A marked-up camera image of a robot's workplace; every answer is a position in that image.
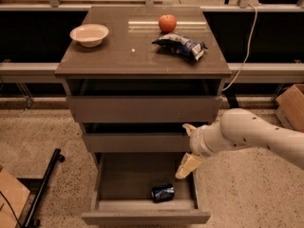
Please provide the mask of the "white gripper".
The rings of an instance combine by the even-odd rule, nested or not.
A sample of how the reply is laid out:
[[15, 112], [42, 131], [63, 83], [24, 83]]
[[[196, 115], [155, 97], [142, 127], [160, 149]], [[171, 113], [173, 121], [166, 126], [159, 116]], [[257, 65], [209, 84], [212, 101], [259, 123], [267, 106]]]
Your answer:
[[180, 166], [175, 174], [175, 177], [179, 180], [185, 179], [190, 173], [196, 170], [200, 166], [203, 157], [212, 156], [211, 150], [207, 147], [204, 141], [205, 125], [194, 127], [190, 123], [184, 123], [182, 127], [190, 137], [189, 145], [194, 154], [184, 154]]

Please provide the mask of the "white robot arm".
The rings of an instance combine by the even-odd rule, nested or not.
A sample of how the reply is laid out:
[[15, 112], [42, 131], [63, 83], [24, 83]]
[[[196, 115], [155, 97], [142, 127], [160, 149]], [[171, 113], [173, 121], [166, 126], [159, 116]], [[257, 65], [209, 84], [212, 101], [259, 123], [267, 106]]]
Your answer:
[[204, 158], [222, 151], [235, 151], [250, 146], [268, 149], [280, 158], [304, 169], [304, 133], [281, 128], [241, 108], [226, 111], [210, 125], [182, 127], [190, 137], [191, 154], [185, 153], [175, 177], [185, 179]]

